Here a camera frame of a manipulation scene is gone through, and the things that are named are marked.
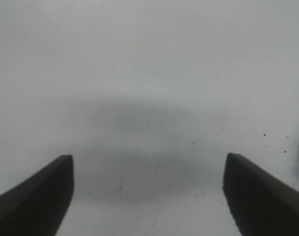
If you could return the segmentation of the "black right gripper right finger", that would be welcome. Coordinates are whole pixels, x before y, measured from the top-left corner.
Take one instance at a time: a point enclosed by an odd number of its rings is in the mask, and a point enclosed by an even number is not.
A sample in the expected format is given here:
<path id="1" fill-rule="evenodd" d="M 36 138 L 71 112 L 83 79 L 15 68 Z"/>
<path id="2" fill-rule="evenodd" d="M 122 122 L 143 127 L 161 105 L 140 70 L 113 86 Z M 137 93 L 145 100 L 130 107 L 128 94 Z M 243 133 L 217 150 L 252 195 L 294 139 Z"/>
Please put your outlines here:
<path id="1" fill-rule="evenodd" d="M 299 191 L 246 157 L 229 153 L 223 192 L 243 236 L 299 236 Z"/>

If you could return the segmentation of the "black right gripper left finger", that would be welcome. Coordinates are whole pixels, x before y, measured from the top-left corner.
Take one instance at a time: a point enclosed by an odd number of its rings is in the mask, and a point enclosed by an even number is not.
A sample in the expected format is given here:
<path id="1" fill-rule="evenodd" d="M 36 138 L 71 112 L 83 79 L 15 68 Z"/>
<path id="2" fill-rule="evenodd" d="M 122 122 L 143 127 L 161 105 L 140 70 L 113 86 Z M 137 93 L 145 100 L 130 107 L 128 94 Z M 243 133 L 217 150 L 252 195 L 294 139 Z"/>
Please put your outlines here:
<path id="1" fill-rule="evenodd" d="M 74 193 L 74 160 L 62 155 L 0 195 L 0 236 L 55 236 Z"/>

